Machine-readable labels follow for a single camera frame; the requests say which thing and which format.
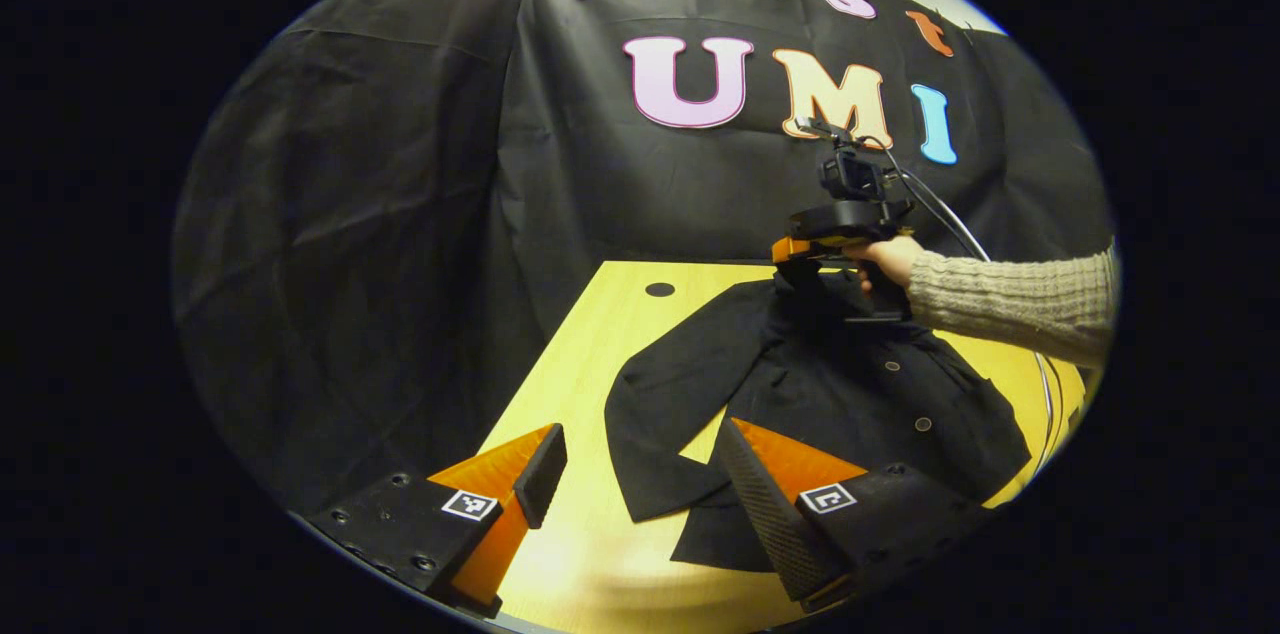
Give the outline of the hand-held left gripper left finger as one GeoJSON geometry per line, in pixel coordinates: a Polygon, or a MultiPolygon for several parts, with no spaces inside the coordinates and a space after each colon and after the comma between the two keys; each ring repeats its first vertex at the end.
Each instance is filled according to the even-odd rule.
{"type": "Polygon", "coordinates": [[[566,464],[564,429],[552,423],[430,476],[392,473],[305,520],[410,589],[490,617],[566,464]]]}

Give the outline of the black buttoned garment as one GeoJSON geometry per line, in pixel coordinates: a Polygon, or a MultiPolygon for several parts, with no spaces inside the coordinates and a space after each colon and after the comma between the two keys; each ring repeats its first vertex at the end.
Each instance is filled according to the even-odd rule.
{"type": "Polygon", "coordinates": [[[1007,398],[922,315],[860,324],[859,279],[731,286],[632,356],[604,419],[628,517],[686,512],[672,560],[746,573],[771,561],[718,459],[685,447],[721,412],[860,467],[902,462],[984,502],[1030,461],[1007,398]]]}

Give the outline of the black backdrop cloth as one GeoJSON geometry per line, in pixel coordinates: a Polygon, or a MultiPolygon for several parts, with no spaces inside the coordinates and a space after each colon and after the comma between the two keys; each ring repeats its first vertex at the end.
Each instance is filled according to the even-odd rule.
{"type": "Polygon", "coordinates": [[[1091,142],[1006,35],[914,0],[320,0],[189,165],[196,391],[285,508],[467,459],[605,261],[759,263],[823,204],[819,114],[986,252],[1114,237],[1091,142]]]}

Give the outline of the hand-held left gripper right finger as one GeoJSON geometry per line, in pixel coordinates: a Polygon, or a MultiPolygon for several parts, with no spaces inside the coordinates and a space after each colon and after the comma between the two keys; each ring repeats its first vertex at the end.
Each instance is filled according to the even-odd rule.
{"type": "Polygon", "coordinates": [[[860,467],[737,418],[721,423],[718,456],[788,598],[808,614],[886,590],[991,516],[906,464],[860,467]]]}

